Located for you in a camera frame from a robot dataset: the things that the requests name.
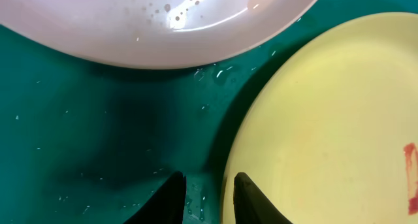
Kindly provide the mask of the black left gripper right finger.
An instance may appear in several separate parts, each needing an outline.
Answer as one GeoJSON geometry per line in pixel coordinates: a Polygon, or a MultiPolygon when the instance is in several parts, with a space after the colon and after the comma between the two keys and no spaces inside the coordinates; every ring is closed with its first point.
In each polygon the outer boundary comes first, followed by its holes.
{"type": "Polygon", "coordinates": [[[234,178],[236,224],[292,224],[244,172],[234,178]]]}

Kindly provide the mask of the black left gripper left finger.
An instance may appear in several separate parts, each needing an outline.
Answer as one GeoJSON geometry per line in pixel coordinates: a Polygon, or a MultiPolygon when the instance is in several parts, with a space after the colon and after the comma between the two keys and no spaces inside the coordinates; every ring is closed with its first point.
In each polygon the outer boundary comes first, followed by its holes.
{"type": "Polygon", "coordinates": [[[174,172],[124,224],[182,224],[185,196],[186,177],[174,172]]]}

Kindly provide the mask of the yellow plate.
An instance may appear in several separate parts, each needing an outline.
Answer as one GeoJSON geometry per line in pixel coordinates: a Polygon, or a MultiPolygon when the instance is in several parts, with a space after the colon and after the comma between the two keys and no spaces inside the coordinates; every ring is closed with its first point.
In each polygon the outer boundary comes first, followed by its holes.
{"type": "Polygon", "coordinates": [[[293,223],[416,223],[417,15],[350,20],[279,68],[231,148],[222,223],[239,172],[293,223]]]}

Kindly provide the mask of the white plate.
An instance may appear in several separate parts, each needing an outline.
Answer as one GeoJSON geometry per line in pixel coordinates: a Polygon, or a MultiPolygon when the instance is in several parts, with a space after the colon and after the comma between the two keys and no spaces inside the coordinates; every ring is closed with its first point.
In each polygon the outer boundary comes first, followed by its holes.
{"type": "Polygon", "coordinates": [[[275,37],[318,0],[1,0],[1,24],[82,59],[182,69],[275,37]]]}

